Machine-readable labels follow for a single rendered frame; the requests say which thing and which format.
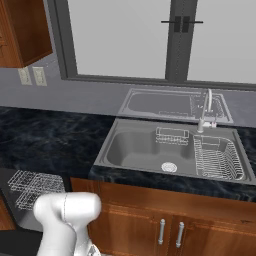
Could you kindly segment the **wooden cupboard door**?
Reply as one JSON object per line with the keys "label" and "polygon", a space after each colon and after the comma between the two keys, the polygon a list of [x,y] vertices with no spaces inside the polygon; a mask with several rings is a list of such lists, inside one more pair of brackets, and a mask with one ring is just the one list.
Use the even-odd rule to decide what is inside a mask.
{"label": "wooden cupboard door", "polygon": [[[176,248],[180,222],[185,227],[181,246]],[[175,216],[168,256],[256,256],[256,224]]]}
{"label": "wooden cupboard door", "polygon": [[[158,244],[160,220],[165,219],[163,244]],[[92,242],[111,256],[167,256],[171,216],[156,210],[103,204],[88,226]]]}

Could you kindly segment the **grey framed window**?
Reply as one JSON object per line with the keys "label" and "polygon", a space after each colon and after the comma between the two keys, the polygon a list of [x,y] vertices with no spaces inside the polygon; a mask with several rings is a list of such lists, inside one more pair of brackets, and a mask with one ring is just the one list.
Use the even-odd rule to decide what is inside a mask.
{"label": "grey framed window", "polygon": [[[47,0],[64,80],[256,91],[256,0]],[[202,21],[175,33],[176,16]]]}

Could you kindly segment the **wooden wall cupboard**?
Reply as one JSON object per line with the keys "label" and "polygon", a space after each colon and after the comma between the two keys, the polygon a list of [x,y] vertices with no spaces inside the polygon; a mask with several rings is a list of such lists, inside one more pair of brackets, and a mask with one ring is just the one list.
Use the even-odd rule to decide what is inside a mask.
{"label": "wooden wall cupboard", "polygon": [[52,52],[43,0],[0,0],[0,68],[23,68]]}

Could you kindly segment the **beige wall outlet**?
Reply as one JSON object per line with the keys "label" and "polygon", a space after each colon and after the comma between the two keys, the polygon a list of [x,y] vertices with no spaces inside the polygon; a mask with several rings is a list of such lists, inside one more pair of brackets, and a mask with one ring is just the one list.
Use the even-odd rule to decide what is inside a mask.
{"label": "beige wall outlet", "polygon": [[43,67],[33,67],[34,78],[38,86],[46,86],[46,77]]}
{"label": "beige wall outlet", "polygon": [[20,81],[22,85],[32,84],[29,69],[27,67],[19,68],[18,73],[19,73]]}

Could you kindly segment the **black window latch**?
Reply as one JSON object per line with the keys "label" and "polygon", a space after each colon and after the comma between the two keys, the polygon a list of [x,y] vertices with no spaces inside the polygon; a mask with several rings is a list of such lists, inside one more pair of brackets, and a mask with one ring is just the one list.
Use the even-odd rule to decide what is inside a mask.
{"label": "black window latch", "polygon": [[164,20],[164,23],[172,24],[174,26],[173,30],[175,33],[188,33],[191,25],[202,24],[202,21],[191,20],[189,16],[176,16],[173,21]]}

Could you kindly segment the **grey steel sink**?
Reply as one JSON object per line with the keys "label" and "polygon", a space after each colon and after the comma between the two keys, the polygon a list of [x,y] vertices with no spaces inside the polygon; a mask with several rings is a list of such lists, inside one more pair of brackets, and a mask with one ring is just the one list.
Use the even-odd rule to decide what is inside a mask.
{"label": "grey steel sink", "polygon": [[[156,141],[157,127],[188,130],[188,145],[158,143]],[[245,178],[240,181],[231,181],[198,176],[194,153],[194,135],[230,139],[236,147],[245,172]],[[198,133],[195,125],[118,118],[114,121],[95,160],[95,164],[171,176],[256,185],[256,175],[253,172],[238,132],[235,129],[228,128],[206,128],[202,133]]]}

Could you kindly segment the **wooden false drawer panel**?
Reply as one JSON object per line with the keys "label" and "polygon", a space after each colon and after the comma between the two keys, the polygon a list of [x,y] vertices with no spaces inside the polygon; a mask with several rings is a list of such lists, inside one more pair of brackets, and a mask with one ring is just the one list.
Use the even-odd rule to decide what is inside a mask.
{"label": "wooden false drawer panel", "polygon": [[256,203],[194,195],[82,178],[70,178],[74,192],[93,192],[103,203],[162,210],[256,224]]}

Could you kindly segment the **silver tap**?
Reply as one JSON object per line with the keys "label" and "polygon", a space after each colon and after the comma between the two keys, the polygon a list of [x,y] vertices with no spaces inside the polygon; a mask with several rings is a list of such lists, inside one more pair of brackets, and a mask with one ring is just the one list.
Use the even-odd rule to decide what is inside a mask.
{"label": "silver tap", "polygon": [[205,128],[216,128],[217,122],[206,122],[205,121],[205,113],[212,111],[212,90],[209,89],[206,93],[205,100],[204,100],[204,106],[202,110],[202,115],[199,118],[198,126],[197,126],[197,132],[202,133]]}

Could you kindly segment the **black dishwasher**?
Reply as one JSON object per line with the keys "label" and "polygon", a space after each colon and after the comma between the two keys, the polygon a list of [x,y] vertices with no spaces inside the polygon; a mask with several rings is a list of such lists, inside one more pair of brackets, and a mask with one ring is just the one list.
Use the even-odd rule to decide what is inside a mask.
{"label": "black dishwasher", "polygon": [[[7,208],[14,219],[15,224],[22,229],[42,231],[42,225],[34,217],[32,210],[20,210],[15,206],[15,201],[19,197],[19,191],[12,191],[7,182],[18,170],[0,168],[0,190],[3,193]],[[64,175],[62,177],[65,192],[70,191],[70,182]]]}

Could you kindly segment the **wooden base cupboard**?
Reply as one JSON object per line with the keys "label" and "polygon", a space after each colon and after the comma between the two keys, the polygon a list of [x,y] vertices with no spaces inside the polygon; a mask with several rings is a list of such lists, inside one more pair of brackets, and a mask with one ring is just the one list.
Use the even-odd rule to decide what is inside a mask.
{"label": "wooden base cupboard", "polygon": [[14,229],[15,224],[5,206],[3,198],[0,196],[0,231]]}

